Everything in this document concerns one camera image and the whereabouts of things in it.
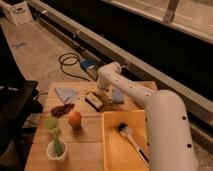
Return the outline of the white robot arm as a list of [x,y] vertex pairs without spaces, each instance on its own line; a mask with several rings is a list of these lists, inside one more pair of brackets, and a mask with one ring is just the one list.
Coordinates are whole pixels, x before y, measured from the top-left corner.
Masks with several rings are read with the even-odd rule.
[[98,69],[97,87],[110,85],[145,108],[151,171],[197,171],[186,107],[170,90],[153,90],[121,75],[122,67],[112,62]]

